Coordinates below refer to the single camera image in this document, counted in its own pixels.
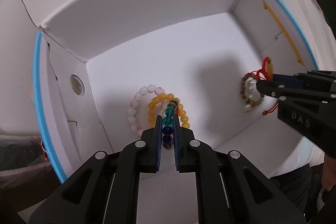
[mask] blue edge trim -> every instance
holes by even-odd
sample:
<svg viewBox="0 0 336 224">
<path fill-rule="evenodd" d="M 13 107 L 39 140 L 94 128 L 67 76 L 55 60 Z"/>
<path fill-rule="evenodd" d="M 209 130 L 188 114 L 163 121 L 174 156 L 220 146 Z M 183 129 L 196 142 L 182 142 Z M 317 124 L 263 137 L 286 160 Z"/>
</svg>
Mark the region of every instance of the blue edge trim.
<svg viewBox="0 0 336 224">
<path fill-rule="evenodd" d="M 308 41 L 301 31 L 301 28 L 293 18 L 292 14 L 287 10 L 287 8 L 282 4 L 280 0 L 275 0 L 275 2 L 283 9 L 283 11 L 286 13 L 288 18 L 291 20 L 291 22 L 296 27 L 297 31 L 299 32 L 301 39 L 306 45 L 306 48 L 308 49 L 308 52 L 310 54 L 310 57 L 313 61 L 313 64 L 315 66 L 314 69 L 318 69 L 318 65 L 316 62 L 316 59 L 313 55 L 313 52 L 308 44 Z M 45 120 L 44 112 L 43 112 L 43 103 L 42 103 L 42 95 L 41 95 L 41 89 L 40 89 L 40 48 L 41 48 L 41 38 L 42 33 L 37 32 L 36 39 L 35 39 L 35 49 L 34 49 L 34 60 L 33 60 L 33 91 L 34 91 L 34 104 L 35 104 L 35 111 L 36 116 L 40 128 L 40 133 L 42 136 L 43 144 L 46 148 L 46 151 L 48 152 L 48 157 L 50 159 L 51 165 L 53 166 L 55 173 L 60 180 L 61 183 L 65 182 L 67 179 L 67 176 L 65 175 L 65 172 L 58 160 L 58 157 L 56 155 L 56 151 L 53 147 L 53 144 L 50 139 L 50 134 L 48 131 L 47 123 Z"/>
<path fill-rule="evenodd" d="M 40 133 L 43 140 L 43 145 L 48 153 L 51 165 L 61 183 L 65 182 L 67 176 L 60 164 L 56 151 L 50 139 L 47 122 L 43 112 L 42 94 L 40 88 L 40 50 L 41 50 L 42 33 L 37 32 L 35 38 L 34 59 L 33 59 L 33 92 L 34 92 L 34 105 L 37 116 L 37 122 L 40 128 Z"/>
<path fill-rule="evenodd" d="M 309 52 L 309 55 L 310 55 L 310 58 L 311 60 L 313 61 L 313 64 L 314 64 L 314 69 L 315 70 L 318 70 L 319 69 L 319 66 L 317 64 L 317 61 L 315 59 L 315 56 L 313 54 L 313 51 L 311 50 L 311 47 L 309 46 L 309 43 L 305 37 L 305 35 L 303 34 L 300 26 L 297 24 L 296 20 L 294 19 L 294 17 L 292 16 L 292 14 L 288 11 L 288 9 L 284 6 L 284 4 L 280 1 L 280 0 L 275 0 L 275 2 L 282 8 L 282 10 L 286 13 L 286 15 L 288 16 L 288 18 L 290 19 L 290 21 L 294 24 L 296 30 L 299 32 L 300 36 L 301 36 L 301 39 L 303 40 L 303 42 L 305 43 L 306 45 L 306 48 Z"/>
</svg>

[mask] yellow strip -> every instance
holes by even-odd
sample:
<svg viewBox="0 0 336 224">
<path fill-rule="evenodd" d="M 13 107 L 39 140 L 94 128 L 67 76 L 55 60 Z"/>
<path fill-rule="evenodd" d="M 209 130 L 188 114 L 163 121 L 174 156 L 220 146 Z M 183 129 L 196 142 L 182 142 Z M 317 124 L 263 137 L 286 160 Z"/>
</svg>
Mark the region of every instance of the yellow strip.
<svg viewBox="0 0 336 224">
<path fill-rule="evenodd" d="M 294 54 L 295 54 L 295 56 L 297 58 L 297 62 L 299 62 L 302 66 L 304 66 L 305 62 L 303 61 L 299 50 L 297 49 L 297 47 L 296 47 L 293 39 L 291 38 L 291 36 L 289 35 L 289 33 L 287 32 L 287 30 L 283 26 L 283 24 L 280 21 L 280 19 L 277 17 L 277 15 L 274 13 L 274 11 L 272 10 L 272 8 L 265 1 L 263 1 L 263 5 L 264 5 L 265 10 L 269 11 L 269 13 L 271 14 L 271 16 L 275 20 L 275 22 L 278 24 L 280 30 L 282 30 L 283 34 L 287 38 L 287 40 L 288 40 L 289 44 L 291 45 L 291 47 L 292 47 L 292 49 L 294 51 Z"/>
</svg>

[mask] person's hand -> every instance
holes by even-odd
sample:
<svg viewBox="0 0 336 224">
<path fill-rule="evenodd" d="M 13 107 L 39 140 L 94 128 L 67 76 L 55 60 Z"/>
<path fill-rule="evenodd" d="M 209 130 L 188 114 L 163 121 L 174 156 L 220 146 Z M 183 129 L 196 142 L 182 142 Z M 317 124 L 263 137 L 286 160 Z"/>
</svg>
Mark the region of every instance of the person's hand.
<svg viewBox="0 0 336 224">
<path fill-rule="evenodd" d="M 336 159 L 324 155 L 324 166 L 322 173 L 322 186 L 330 191 L 336 184 Z"/>
</svg>

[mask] green bead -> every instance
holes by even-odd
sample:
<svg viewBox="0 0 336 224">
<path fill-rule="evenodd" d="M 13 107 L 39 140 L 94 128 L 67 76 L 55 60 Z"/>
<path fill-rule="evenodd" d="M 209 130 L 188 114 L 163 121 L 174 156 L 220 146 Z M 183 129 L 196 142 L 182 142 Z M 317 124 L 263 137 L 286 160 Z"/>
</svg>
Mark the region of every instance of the green bead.
<svg viewBox="0 0 336 224">
<path fill-rule="evenodd" d="M 176 108 L 177 108 L 176 104 L 173 103 L 173 102 L 169 102 L 168 105 L 167 105 L 167 107 L 172 107 L 172 108 L 175 109 L 175 110 L 176 110 Z"/>
<path fill-rule="evenodd" d="M 169 116 L 165 116 L 162 118 L 162 123 L 164 126 L 171 127 L 173 126 L 173 118 Z"/>
<path fill-rule="evenodd" d="M 175 109 L 173 109 L 172 107 L 167 107 L 165 110 L 165 114 L 166 116 L 172 117 L 175 114 Z"/>
</svg>

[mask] silver screw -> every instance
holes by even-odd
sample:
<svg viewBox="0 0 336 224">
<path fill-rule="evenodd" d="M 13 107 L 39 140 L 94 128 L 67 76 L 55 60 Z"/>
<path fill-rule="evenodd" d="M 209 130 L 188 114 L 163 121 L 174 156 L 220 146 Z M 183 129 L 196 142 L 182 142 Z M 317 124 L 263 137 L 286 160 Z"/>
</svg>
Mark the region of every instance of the silver screw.
<svg viewBox="0 0 336 224">
<path fill-rule="evenodd" d="M 144 142 L 144 141 L 137 141 L 136 143 L 135 143 L 135 146 L 136 147 L 144 147 L 146 145 L 146 143 Z"/>
<path fill-rule="evenodd" d="M 97 160 L 101 160 L 101 159 L 105 158 L 105 152 L 103 152 L 103 151 L 99 151 L 99 152 L 97 152 L 97 153 L 95 154 L 95 158 L 96 158 Z"/>
<path fill-rule="evenodd" d="M 191 140 L 190 145 L 192 147 L 199 147 L 201 145 L 201 143 L 198 140 Z"/>
<path fill-rule="evenodd" d="M 240 153 L 238 151 L 231 151 L 230 152 L 230 157 L 234 159 L 240 158 Z"/>
</svg>

